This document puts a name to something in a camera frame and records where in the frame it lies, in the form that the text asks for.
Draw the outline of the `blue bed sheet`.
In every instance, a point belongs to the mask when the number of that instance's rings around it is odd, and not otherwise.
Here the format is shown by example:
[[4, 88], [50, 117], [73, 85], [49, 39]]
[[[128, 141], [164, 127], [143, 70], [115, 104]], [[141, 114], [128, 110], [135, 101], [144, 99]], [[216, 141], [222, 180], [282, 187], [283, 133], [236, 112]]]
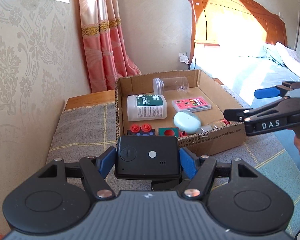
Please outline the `blue bed sheet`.
[[281, 99], [257, 99], [254, 91], [281, 85], [284, 81], [300, 81], [300, 63], [289, 54], [289, 49], [277, 44], [265, 45], [256, 55], [233, 59], [196, 60], [191, 69], [204, 71], [212, 78], [218, 78], [242, 98], [249, 108], [258, 108]]

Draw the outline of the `red wooden toy train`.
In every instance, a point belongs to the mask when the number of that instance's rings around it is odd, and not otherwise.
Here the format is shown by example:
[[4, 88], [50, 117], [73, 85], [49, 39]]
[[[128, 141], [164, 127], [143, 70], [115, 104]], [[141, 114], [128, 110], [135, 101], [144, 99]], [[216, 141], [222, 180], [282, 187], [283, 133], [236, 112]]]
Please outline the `red wooden toy train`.
[[174, 136], [174, 137], [186, 137], [188, 134], [185, 131], [180, 130], [177, 127], [161, 127], [158, 128], [159, 136]]

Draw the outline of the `clear plastic jar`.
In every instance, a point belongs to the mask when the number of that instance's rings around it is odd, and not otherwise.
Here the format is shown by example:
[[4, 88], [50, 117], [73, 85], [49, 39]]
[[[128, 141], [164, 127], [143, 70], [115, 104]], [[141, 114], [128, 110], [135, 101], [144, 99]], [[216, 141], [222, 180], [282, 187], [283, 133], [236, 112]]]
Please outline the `clear plastic jar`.
[[154, 78], [153, 92], [154, 94], [163, 95], [166, 91], [176, 90], [178, 92], [187, 92], [189, 88], [188, 79], [185, 76]]

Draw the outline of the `black oval glossy object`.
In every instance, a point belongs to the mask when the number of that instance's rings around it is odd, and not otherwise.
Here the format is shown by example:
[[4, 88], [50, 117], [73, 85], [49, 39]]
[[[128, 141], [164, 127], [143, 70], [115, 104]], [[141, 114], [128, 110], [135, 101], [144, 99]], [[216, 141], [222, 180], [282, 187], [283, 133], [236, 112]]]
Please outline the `black oval glossy object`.
[[154, 180], [151, 182], [152, 191], [177, 191], [182, 194], [189, 185], [189, 179]]

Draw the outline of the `black rectangular device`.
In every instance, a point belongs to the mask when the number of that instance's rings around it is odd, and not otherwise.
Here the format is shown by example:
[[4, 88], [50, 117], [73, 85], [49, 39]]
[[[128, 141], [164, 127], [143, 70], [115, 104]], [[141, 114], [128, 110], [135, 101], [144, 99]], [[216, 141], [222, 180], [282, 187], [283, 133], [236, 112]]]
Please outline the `black rectangular device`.
[[115, 177], [126, 180], [174, 180], [181, 176], [178, 139], [124, 135], [117, 142]]

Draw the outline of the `medical cotton swab container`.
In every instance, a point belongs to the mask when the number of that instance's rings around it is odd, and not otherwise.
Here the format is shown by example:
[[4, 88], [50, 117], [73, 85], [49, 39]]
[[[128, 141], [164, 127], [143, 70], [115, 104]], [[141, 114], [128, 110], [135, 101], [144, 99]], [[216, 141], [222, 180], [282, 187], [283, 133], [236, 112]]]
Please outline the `medical cotton swab container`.
[[167, 101], [163, 95], [140, 94], [127, 96], [128, 121], [160, 120], [167, 118]]

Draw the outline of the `mint green oval case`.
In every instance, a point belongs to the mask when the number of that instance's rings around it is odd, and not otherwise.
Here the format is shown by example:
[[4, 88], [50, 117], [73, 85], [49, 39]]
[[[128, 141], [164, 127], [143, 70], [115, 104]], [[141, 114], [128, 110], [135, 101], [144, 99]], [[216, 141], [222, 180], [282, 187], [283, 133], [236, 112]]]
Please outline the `mint green oval case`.
[[200, 118], [191, 112], [178, 112], [173, 117], [175, 127], [187, 134], [195, 134], [202, 126]]

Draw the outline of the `brown cardboard box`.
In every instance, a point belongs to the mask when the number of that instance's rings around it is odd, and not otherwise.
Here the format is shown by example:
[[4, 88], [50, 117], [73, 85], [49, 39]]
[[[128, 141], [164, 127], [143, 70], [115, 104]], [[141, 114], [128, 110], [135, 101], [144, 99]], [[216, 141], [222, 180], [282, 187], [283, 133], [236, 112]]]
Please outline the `brown cardboard box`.
[[122, 77], [115, 85], [116, 136], [175, 133], [180, 147], [214, 155], [240, 146], [244, 124], [227, 121], [239, 102], [202, 70]]

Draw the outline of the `white wall plug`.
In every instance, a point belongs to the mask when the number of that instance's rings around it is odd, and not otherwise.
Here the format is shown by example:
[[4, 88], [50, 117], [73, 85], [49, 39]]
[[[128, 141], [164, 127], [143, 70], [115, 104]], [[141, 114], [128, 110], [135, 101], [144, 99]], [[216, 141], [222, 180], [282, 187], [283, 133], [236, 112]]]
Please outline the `white wall plug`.
[[179, 61], [185, 64], [189, 64], [189, 58], [186, 53], [179, 53]]

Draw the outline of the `wooden bed headboard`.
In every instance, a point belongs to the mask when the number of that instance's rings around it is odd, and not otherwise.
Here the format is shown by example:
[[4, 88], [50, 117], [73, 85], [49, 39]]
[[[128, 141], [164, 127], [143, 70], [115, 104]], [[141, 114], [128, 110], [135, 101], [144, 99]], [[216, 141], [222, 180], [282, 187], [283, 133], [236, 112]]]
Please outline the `wooden bed headboard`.
[[253, 56], [265, 45], [287, 45], [286, 25], [254, 0], [188, 0], [191, 60]]

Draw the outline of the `pink card pack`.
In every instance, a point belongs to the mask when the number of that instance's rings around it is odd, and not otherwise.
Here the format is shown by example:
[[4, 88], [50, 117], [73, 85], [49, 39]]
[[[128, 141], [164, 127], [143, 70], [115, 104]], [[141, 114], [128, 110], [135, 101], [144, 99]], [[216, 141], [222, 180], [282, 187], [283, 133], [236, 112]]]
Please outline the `pink card pack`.
[[211, 109], [211, 104], [208, 103], [202, 96], [188, 99], [173, 100], [172, 106], [177, 112], [200, 112]]

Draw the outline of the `pill bottle silver cap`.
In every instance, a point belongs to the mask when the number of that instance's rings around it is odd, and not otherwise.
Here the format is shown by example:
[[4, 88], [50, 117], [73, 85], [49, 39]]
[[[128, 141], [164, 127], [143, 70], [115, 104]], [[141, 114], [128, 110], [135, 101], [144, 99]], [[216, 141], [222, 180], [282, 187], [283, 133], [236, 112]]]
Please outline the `pill bottle silver cap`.
[[196, 130], [196, 133], [197, 134], [206, 133], [206, 132], [211, 131], [213, 129], [228, 126], [229, 124], [230, 124], [230, 122], [228, 120], [221, 119], [221, 120], [218, 120], [218, 121], [211, 122], [207, 125], [201, 126], [200, 128], [198, 128]]

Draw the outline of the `pink patterned curtain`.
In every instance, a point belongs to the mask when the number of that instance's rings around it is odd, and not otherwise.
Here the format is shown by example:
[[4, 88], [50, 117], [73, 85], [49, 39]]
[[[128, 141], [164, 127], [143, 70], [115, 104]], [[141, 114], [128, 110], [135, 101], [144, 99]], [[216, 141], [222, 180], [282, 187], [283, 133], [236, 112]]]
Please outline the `pink patterned curtain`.
[[126, 52], [118, 0], [79, 0], [79, 12], [92, 92], [112, 90], [118, 78], [139, 75]]

